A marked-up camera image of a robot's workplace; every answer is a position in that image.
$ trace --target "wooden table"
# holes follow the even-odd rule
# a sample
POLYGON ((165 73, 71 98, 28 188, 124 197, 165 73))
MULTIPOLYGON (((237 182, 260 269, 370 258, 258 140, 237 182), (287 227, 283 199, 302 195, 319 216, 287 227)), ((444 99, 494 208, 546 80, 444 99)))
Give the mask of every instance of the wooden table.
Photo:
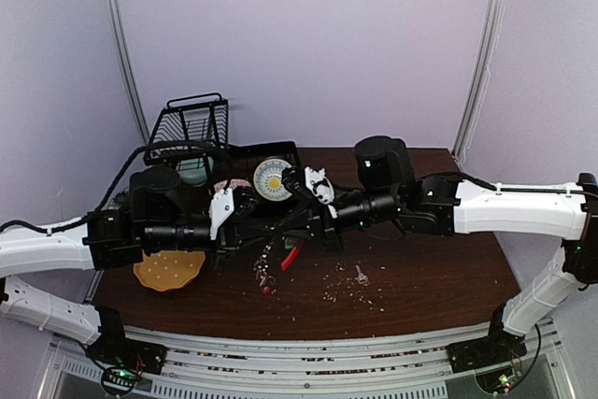
MULTIPOLYGON (((358 186, 349 149, 302 149, 303 164, 325 166, 358 186)), ((416 173, 456 170, 447 150, 411 150, 416 173)), ((104 274, 95 303, 125 324, 178 334, 248 339, 329 339, 403 335, 477 324, 519 288, 494 235, 408 235, 391 225, 345 235, 344 253, 305 245, 276 291, 261 294, 248 249, 221 271, 204 270, 179 291, 142 287, 131 266, 104 274), (358 264, 370 285, 355 281, 358 264)))

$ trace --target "key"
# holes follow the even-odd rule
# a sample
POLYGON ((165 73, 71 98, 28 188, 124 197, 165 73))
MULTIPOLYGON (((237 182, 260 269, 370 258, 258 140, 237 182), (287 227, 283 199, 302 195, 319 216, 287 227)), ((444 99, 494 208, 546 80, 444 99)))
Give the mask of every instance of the key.
POLYGON ((362 273, 362 269, 358 265, 355 265, 355 269, 357 270, 357 282, 361 285, 369 285, 370 279, 362 273))

